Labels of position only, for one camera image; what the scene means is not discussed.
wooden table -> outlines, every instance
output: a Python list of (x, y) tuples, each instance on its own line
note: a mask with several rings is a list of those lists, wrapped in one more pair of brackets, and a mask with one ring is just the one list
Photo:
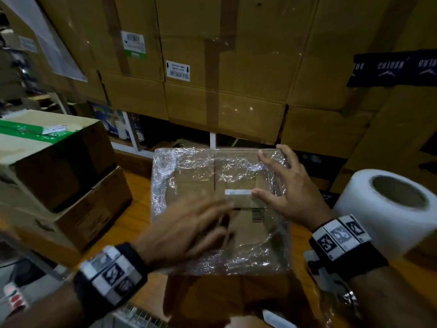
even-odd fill
[[(150, 179), (125, 171), (132, 191), (132, 205), (114, 226), (84, 254), (39, 242), (34, 248), (57, 262), (74, 267), (97, 254), (105, 245), (134, 240), (150, 224)], [(289, 275), (279, 276), (176, 276), (150, 274), (149, 281), (131, 300), (132, 305), (170, 320), (174, 327), (267, 327), (258, 318), (262, 308), (281, 311), (299, 327), (314, 327), (314, 317), (323, 320), (317, 288), (305, 271), (303, 252), (311, 237), (305, 228), (293, 225), (292, 264)], [(420, 293), (437, 307), (437, 273), (408, 261), (391, 263)], [(340, 315), (334, 327), (349, 327)]]

wristband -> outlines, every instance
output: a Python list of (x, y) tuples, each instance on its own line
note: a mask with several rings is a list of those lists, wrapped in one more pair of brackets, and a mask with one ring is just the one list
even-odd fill
[(309, 244), (323, 265), (347, 282), (355, 276), (389, 265), (371, 240), (354, 216), (346, 215), (319, 227)]
[(91, 325), (126, 303), (144, 286), (150, 271), (129, 243), (106, 246), (83, 262), (73, 283), (84, 309), (85, 324)]

